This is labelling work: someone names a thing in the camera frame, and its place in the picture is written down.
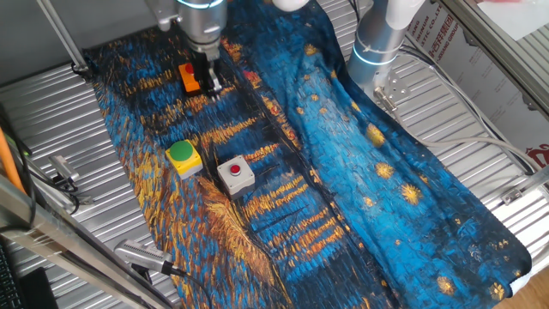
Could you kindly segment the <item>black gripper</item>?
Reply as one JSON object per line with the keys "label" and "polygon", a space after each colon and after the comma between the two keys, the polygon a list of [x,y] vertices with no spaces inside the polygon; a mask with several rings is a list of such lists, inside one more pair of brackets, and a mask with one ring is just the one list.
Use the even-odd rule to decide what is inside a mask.
{"label": "black gripper", "polygon": [[222,78],[219,75],[220,60],[208,60],[204,53],[196,51],[190,53],[190,60],[201,90],[207,91],[212,101],[219,100],[223,90]]}

